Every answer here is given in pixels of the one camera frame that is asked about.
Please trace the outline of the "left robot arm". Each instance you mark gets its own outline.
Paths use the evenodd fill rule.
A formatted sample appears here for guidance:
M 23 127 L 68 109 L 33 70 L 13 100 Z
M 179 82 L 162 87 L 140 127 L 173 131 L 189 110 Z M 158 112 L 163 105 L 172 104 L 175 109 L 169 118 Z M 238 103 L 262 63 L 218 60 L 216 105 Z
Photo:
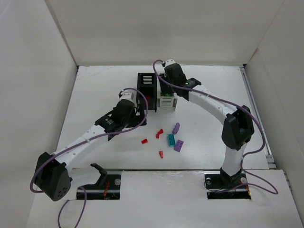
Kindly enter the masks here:
M 73 143 L 52 154 L 42 153 L 30 182 L 30 190 L 33 193 L 45 193 L 52 201 L 58 201 L 68 193 L 74 183 L 81 189 L 89 185 L 103 187 L 107 182 L 107 171 L 100 165 L 90 165 L 98 171 L 98 175 L 92 181 L 85 177 L 83 184 L 78 178 L 72 177 L 72 170 L 98 146 L 143 125 L 147 114 L 147 100 L 138 104 L 126 99 L 120 100 L 112 111 L 100 117 Z

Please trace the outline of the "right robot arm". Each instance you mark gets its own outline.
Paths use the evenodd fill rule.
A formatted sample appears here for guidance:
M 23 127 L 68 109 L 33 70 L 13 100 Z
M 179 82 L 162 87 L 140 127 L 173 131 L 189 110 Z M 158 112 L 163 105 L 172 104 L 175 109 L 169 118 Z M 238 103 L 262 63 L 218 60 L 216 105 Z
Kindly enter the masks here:
M 229 178 L 235 178 L 241 172 L 241 159 L 247 143 L 254 133 L 252 118 L 247 106 L 237 108 L 234 105 L 212 98 L 200 81 L 187 79 L 181 66 L 170 59 L 162 63 L 164 75 L 159 77 L 160 84 L 166 85 L 177 96 L 198 105 L 214 116 L 222 125 L 221 139 L 226 146 L 224 162 L 220 172 Z

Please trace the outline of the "black slotted container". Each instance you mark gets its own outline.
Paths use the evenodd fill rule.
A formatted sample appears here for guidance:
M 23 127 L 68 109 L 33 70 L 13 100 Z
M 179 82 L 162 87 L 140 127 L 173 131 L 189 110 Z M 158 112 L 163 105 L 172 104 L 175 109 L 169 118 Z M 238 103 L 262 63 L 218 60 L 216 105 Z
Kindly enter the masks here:
M 150 96 L 147 100 L 148 109 L 157 112 L 157 77 L 154 73 L 138 73 L 137 90 L 144 96 Z

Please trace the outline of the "white slotted container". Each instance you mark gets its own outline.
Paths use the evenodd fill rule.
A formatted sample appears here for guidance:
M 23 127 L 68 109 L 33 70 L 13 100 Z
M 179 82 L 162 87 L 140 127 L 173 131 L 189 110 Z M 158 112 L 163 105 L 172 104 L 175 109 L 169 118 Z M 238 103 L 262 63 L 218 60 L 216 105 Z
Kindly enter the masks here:
M 163 94 L 172 94 L 172 97 L 161 96 Z M 174 94 L 173 88 L 164 83 L 157 77 L 157 108 L 168 109 L 175 111 L 177 106 L 178 97 Z

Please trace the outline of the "red lego centre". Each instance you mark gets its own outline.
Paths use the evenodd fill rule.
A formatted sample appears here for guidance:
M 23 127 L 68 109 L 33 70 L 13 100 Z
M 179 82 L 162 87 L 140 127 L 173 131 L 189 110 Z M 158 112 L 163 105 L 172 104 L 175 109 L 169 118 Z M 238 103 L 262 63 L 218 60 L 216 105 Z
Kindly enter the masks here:
M 160 138 L 160 135 L 163 134 L 163 133 L 164 133 L 163 129 L 160 129 L 160 130 L 157 132 L 157 134 L 156 134 L 156 138 L 159 139 L 159 138 Z

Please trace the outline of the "teal lego plate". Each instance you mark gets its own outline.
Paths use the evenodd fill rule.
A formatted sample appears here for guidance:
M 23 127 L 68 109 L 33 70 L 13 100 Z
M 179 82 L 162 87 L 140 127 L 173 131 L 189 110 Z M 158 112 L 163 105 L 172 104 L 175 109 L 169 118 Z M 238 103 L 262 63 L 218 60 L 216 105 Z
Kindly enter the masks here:
M 170 147 L 174 147 L 176 145 L 174 134 L 168 134 L 167 139 Z

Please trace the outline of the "red lego slope lower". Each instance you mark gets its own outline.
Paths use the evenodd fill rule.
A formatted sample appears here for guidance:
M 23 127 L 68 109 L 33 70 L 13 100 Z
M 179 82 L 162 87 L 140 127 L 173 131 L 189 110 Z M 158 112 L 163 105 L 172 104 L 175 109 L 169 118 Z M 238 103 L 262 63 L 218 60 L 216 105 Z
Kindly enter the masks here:
M 159 151 L 159 156 L 163 159 L 164 155 L 163 155 L 163 151 Z

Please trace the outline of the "purple lego rounded upper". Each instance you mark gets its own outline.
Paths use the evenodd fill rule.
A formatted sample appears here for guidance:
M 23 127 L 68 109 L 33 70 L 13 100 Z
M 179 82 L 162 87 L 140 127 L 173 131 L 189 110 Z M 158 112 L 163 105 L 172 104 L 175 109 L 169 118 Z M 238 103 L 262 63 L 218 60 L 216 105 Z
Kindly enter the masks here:
M 173 134 L 177 134 L 178 131 L 179 131 L 179 129 L 180 129 L 180 123 L 176 123 L 175 126 L 174 126 L 174 128 L 173 128 L 172 133 Z

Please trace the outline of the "purple lego brick lower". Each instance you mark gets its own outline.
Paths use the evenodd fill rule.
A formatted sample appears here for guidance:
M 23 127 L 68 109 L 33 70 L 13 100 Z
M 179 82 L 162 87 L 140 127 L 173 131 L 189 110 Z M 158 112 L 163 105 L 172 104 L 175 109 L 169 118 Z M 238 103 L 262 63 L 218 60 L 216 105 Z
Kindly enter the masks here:
M 184 141 L 178 140 L 174 146 L 174 151 L 180 152 L 183 147 Z

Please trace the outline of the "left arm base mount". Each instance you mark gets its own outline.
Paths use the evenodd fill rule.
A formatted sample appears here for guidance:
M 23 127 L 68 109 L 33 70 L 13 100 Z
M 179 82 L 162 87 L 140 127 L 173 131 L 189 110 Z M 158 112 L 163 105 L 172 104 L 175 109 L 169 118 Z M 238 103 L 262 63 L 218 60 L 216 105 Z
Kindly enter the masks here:
M 85 192 L 87 200 L 119 200 L 121 175 L 120 170 L 105 170 L 96 163 L 91 164 L 98 170 L 98 179 L 93 184 L 83 185 L 78 188 L 76 192 L 77 200 L 85 199 Z

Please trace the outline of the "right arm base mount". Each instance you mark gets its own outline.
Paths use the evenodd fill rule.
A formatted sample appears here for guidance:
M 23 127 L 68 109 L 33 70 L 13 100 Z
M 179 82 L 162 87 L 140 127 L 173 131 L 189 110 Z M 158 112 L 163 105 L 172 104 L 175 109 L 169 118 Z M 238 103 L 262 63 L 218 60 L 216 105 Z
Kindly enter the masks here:
M 241 186 L 232 189 L 238 185 L 247 182 L 246 175 L 241 173 L 232 182 L 226 182 L 220 173 L 207 173 L 204 175 L 204 186 L 207 190 L 207 199 L 209 200 L 250 200 L 251 195 L 248 186 Z

